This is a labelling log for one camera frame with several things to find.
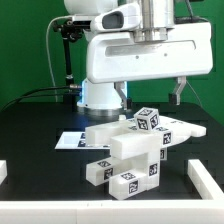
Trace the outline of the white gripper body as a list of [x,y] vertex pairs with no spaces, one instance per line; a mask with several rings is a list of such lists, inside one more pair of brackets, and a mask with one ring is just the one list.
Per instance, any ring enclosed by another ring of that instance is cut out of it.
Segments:
[[212,67],[208,22],[178,24],[162,42],[136,43],[130,32],[98,34],[87,49],[87,78],[93,83],[201,75]]

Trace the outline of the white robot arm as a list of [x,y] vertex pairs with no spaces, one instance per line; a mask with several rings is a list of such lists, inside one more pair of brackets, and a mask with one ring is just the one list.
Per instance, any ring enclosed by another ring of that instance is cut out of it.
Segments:
[[174,0],[64,0],[88,40],[86,79],[78,105],[128,108],[128,81],[175,77],[179,94],[188,76],[213,67],[211,24],[175,18]]

